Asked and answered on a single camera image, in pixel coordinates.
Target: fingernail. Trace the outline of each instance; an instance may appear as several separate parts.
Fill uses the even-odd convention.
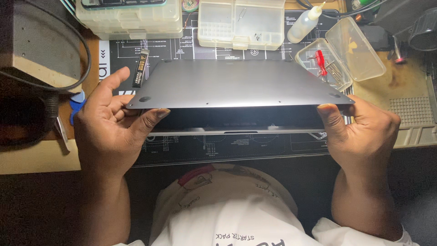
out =
[[[169,113],[170,113],[170,109],[159,108],[158,111],[156,112],[156,116],[161,119],[166,117]]]
[[[322,104],[319,105],[317,107],[317,110],[319,111],[319,113],[321,114],[330,114],[332,111],[332,104],[330,103],[326,103],[326,104]]]

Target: red screwdriver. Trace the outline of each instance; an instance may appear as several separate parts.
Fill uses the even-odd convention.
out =
[[[323,57],[323,53],[321,50],[316,51],[316,59],[317,64],[320,67],[320,70],[322,71],[321,75],[325,77],[325,82],[328,83],[328,78],[326,77],[328,75],[328,72],[325,69],[325,58]]]

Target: plastic storage box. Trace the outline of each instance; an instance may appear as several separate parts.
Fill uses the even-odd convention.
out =
[[[276,50],[284,41],[285,0],[201,0],[201,46]]]
[[[316,76],[320,74],[317,50],[321,50],[328,71],[328,82],[339,91],[363,81],[383,75],[387,69],[369,41],[351,17],[340,20],[327,33],[296,54],[296,61]]]
[[[76,16],[102,40],[178,39],[183,36],[180,0],[163,6],[86,10],[76,3]]]

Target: white bottle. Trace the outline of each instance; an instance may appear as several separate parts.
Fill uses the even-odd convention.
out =
[[[325,3],[322,3],[320,6],[314,6],[311,10],[302,13],[287,33],[287,38],[290,42],[294,44],[299,43],[314,29],[319,22],[323,5],[325,5]]]

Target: hand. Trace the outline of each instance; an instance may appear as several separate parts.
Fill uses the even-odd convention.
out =
[[[401,120],[355,95],[349,97],[355,104],[344,115],[353,116],[353,124],[345,125],[334,104],[317,107],[328,135],[329,153],[346,176],[385,175]]]
[[[125,106],[133,95],[112,96],[112,90],[129,77],[124,67],[102,80],[74,118],[74,136],[82,170],[98,179],[120,179],[132,167],[147,135],[170,113]]]

